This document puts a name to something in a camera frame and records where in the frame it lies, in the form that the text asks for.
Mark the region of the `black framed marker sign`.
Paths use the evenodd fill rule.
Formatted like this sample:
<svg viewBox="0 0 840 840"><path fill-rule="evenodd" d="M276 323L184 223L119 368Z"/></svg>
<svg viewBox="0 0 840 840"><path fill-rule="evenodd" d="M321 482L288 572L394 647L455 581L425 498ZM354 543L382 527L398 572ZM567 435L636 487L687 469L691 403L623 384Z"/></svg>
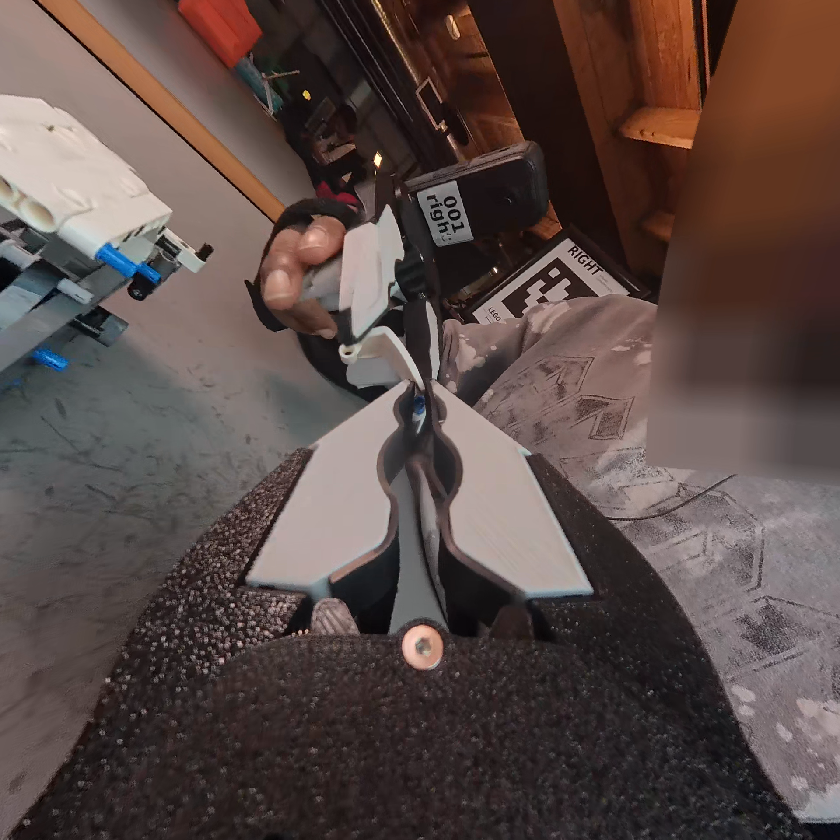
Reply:
<svg viewBox="0 0 840 840"><path fill-rule="evenodd" d="M541 249L487 289L451 307L462 323L520 319L550 303L611 295L653 301L653 292L576 226L563 228Z"/></svg>

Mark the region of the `white toy truck model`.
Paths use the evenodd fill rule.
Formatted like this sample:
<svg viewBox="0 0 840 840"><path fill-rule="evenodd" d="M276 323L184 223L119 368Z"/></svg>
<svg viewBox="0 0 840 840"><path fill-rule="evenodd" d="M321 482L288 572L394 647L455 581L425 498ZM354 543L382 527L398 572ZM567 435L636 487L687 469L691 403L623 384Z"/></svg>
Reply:
<svg viewBox="0 0 840 840"><path fill-rule="evenodd" d="M2 390L75 335L107 347L128 324L102 304L136 301L176 272L205 267L214 249L169 228L172 210L132 166L67 112L36 98L1 97Z"/></svg>

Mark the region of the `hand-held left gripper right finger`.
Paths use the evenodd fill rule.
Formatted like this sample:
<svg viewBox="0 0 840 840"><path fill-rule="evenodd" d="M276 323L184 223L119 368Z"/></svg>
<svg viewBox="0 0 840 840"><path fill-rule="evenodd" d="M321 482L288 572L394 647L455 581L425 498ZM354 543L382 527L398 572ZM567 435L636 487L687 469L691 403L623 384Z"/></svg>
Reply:
<svg viewBox="0 0 840 840"><path fill-rule="evenodd" d="M420 531L440 602L588 597L530 452L438 383L420 434Z"/></svg>

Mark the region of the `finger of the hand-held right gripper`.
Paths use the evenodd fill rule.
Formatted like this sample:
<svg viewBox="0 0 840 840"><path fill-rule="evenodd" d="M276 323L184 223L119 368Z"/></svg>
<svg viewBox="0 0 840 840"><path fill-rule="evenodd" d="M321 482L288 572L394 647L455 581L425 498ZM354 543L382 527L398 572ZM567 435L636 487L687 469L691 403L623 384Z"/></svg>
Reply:
<svg viewBox="0 0 840 840"><path fill-rule="evenodd" d="M442 319L438 300L426 292L403 293L400 338L419 373L419 386L427 389L438 378L441 360Z"/></svg>
<svg viewBox="0 0 840 840"><path fill-rule="evenodd" d="M343 239L336 312L342 345L359 343L389 308L396 264L405 257L403 235L391 205L374 222L352 228Z"/></svg>

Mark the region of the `white curved panel brick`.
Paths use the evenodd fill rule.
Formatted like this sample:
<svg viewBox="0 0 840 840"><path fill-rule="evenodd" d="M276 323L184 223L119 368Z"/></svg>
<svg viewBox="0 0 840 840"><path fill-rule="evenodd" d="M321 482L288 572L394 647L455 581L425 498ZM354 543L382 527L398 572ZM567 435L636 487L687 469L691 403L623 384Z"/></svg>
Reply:
<svg viewBox="0 0 840 840"><path fill-rule="evenodd" d="M426 386L417 363L391 329L375 327L362 341L341 344L339 357L345 366L347 382L359 390L413 383L412 426L415 434L421 432L427 419Z"/></svg>

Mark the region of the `wooden shelf frame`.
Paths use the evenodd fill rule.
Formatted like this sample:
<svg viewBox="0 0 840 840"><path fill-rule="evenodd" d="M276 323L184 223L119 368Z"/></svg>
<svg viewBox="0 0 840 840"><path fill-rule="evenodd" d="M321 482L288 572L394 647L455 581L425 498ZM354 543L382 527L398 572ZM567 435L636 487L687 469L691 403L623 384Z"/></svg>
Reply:
<svg viewBox="0 0 840 840"><path fill-rule="evenodd" d="M628 260L669 242L708 75L695 4L555 1Z"/></svg>

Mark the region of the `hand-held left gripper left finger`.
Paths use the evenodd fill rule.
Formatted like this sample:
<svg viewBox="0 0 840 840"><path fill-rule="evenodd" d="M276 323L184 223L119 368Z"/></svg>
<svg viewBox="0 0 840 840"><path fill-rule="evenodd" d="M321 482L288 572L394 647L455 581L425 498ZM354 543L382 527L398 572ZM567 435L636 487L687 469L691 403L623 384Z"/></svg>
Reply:
<svg viewBox="0 0 840 840"><path fill-rule="evenodd" d="M251 587L313 601L383 601L400 571L392 489L412 442L415 385L401 382L309 449L248 568Z"/></svg>

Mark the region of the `person's right hand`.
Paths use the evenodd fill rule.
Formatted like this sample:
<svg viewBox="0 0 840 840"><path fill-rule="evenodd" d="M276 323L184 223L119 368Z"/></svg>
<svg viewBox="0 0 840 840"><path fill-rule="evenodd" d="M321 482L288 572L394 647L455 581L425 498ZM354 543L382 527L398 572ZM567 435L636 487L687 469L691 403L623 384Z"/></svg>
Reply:
<svg viewBox="0 0 840 840"><path fill-rule="evenodd" d="M259 267L259 288L268 311L284 327L326 340L338 328L331 314L316 299L303 300L306 273L340 253L346 227L339 219L316 217L302 230L280 231Z"/></svg>

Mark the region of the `orange red plastic crate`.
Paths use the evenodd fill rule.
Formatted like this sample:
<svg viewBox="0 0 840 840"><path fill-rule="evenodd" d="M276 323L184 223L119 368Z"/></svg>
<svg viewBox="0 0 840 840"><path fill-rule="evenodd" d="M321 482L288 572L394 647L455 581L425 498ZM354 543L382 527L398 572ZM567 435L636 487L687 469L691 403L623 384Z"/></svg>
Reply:
<svg viewBox="0 0 840 840"><path fill-rule="evenodd" d="M263 35L246 1L179 1L177 10L229 70Z"/></svg>

